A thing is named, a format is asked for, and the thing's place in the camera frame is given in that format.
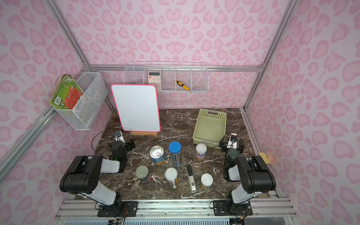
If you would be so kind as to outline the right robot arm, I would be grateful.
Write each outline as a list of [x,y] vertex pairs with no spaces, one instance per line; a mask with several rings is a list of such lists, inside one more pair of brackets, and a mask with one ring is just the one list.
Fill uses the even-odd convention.
[[227,182],[240,185],[229,192],[227,202],[230,206],[245,205],[254,197],[276,189],[275,176],[269,169],[270,161],[265,153],[253,157],[243,156],[245,145],[232,133],[229,140],[225,136],[219,147],[225,153],[223,177]]

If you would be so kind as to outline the white orange calculator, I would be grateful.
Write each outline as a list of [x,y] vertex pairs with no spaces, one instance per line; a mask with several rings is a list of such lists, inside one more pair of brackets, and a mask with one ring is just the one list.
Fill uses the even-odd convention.
[[161,80],[161,73],[158,71],[148,72],[148,84],[159,86]]

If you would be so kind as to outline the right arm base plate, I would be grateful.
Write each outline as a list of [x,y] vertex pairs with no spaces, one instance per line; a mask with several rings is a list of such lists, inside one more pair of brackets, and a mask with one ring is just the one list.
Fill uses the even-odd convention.
[[215,216],[252,216],[253,211],[250,202],[241,204],[230,203],[226,200],[213,200],[209,204]]

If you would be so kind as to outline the blue can silver top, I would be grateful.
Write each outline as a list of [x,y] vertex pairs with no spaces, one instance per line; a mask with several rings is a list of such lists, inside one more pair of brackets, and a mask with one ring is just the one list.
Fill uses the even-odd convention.
[[164,149],[159,146],[153,146],[150,150],[150,156],[155,165],[160,166],[165,163],[165,152]]

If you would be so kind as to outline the green plastic basket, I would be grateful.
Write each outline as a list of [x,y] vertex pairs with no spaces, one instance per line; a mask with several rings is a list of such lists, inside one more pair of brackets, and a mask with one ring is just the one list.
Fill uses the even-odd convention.
[[194,144],[203,143],[219,149],[219,142],[226,135],[226,125],[225,112],[200,109],[193,134]]

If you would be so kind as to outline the yellow can white lid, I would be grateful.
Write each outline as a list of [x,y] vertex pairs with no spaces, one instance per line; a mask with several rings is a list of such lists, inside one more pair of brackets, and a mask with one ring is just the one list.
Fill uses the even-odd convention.
[[178,172],[175,168],[171,167],[165,171],[165,178],[173,189],[178,186]]

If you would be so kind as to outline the white mesh wall basket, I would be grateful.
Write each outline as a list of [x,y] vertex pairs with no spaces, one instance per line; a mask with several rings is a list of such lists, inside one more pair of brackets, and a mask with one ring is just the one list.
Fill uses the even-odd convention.
[[76,81],[84,94],[72,110],[56,109],[74,130],[89,130],[99,113],[108,90],[98,72],[84,72]]

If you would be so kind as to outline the pink framed whiteboard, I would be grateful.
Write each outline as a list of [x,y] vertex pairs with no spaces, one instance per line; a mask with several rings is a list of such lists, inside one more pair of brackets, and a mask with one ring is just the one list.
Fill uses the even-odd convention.
[[124,131],[161,131],[157,89],[154,85],[113,84],[111,90]]

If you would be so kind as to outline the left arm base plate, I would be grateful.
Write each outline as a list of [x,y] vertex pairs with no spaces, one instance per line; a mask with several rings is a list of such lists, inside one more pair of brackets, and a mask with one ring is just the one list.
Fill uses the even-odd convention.
[[98,209],[97,217],[99,217],[99,218],[135,217],[137,214],[137,209],[138,209],[138,201],[125,201],[125,202],[122,202],[120,206],[100,205],[100,207]]

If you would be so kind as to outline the blue lid pencil tube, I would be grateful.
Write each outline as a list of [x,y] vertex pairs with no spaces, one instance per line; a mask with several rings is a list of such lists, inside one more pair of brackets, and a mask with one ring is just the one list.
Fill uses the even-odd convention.
[[171,142],[169,144],[169,152],[172,158],[173,166],[176,168],[180,168],[182,166],[182,154],[181,154],[182,146],[179,142]]

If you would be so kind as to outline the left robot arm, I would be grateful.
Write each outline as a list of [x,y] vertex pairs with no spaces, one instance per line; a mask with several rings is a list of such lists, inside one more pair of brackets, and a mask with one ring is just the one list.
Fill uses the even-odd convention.
[[136,147],[133,139],[126,143],[117,139],[110,145],[112,155],[77,156],[60,181],[60,191],[87,197],[99,204],[99,212],[119,214],[123,204],[119,193],[110,190],[99,180],[102,173],[122,173],[127,164],[127,154]]

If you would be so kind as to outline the green red book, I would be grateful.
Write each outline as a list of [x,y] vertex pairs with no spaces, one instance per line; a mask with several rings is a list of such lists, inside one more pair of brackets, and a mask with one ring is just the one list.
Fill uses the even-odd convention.
[[56,109],[72,110],[82,95],[83,89],[70,74],[63,75],[49,101]]

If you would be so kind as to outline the pink can white lid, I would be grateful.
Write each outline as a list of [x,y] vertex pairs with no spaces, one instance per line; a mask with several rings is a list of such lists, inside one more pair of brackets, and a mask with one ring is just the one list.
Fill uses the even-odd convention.
[[196,146],[196,159],[198,162],[203,162],[205,160],[207,152],[207,146],[203,143],[199,143]]

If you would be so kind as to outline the orange can white lid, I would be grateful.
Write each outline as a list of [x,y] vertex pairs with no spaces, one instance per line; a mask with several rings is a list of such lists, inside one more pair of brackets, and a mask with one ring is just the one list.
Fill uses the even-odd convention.
[[213,185],[213,177],[209,173],[204,173],[201,176],[201,187],[209,189]]

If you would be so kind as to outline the dark can silver top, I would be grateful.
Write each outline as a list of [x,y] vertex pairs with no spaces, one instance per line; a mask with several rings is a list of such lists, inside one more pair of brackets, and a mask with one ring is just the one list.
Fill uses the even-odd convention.
[[152,181],[152,175],[150,174],[150,171],[148,167],[146,166],[139,166],[135,171],[137,179],[142,184],[148,184]]

